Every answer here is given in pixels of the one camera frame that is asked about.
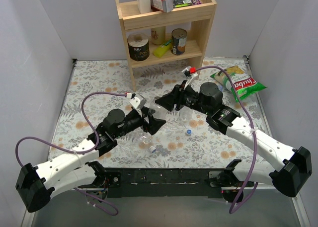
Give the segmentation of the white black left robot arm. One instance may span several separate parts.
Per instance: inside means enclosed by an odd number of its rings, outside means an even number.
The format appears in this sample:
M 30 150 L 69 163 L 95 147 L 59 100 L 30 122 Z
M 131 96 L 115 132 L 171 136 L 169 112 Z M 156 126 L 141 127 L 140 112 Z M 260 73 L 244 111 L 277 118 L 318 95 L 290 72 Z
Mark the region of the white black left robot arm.
M 70 189 L 93 185 L 101 187 L 106 181 L 105 171 L 96 159 L 117 146 L 117 139 L 141 128 L 154 135 L 166 121 L 155 117 L 155 110 L 144 107 L 125 114 L 113 109 L 90 134 L 66 153 L 36 166 L 21 166 L 15 185 L 28 212 L 33 213 L 49 201 Z

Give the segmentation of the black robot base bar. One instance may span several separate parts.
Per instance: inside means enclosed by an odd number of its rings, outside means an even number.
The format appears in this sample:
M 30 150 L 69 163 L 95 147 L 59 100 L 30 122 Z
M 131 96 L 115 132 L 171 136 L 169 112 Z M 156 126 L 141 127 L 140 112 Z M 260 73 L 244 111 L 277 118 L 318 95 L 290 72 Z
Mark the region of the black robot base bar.
M 93 168 L 97 178 L 81 187 L 106 190 L 108 198 L 222 198 L 221 188 L 238 190 L 243 184 L 226 168 Z

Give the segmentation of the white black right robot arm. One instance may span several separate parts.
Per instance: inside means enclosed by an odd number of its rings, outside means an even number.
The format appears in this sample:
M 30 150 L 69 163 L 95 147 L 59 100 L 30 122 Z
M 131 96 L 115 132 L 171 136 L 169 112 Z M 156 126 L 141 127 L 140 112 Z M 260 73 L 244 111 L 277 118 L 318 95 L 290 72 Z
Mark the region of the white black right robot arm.
M 214 130 L 233 138 L 255 151 L 266 160 L 260 168 L 252 164 L 246 171 L 230 168 L 225 181 L 238 185 L 243 179 L 274 186 L 288 197 L 296 197 L 312 174 L 311 153 L 285 145 L 252 127 L 237 111 L 223 104 L 223 93 L 213 82 L 205 82 L 196 92 L 191 86 L 176 85 L 173 90 L 156 100 L 168 111 L 190 108 L 205 114 L 206 122 Z

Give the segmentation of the clear bottle with silver cap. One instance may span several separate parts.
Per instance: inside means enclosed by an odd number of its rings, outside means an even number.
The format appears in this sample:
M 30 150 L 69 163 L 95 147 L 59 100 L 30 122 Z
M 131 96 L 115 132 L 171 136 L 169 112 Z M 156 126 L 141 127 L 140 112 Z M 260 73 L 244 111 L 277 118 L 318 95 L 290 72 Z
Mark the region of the clear bottle with silver cap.
M 166 120 L 167 110 L 161 105 L 156 104 L 157 99 L 159 99 L 159 96 L 155 96 L 150 102 L 149 114 L 152 114 L 152 116 L 156 119 Z

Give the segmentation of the clear bottle with white cap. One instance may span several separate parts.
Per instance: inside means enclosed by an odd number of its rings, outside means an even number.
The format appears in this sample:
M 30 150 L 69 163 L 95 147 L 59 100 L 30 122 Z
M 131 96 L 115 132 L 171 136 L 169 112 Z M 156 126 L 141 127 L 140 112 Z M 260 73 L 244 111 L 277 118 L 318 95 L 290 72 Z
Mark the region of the clear bottle with white cap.
M 180 111 L 179 111 L 179 117 L 182 121 L 184 122 L 189 122 L 192 119 L 192 115 L 193 115 L 194 110 L 188 108 L 188 107 L 183 107 Z

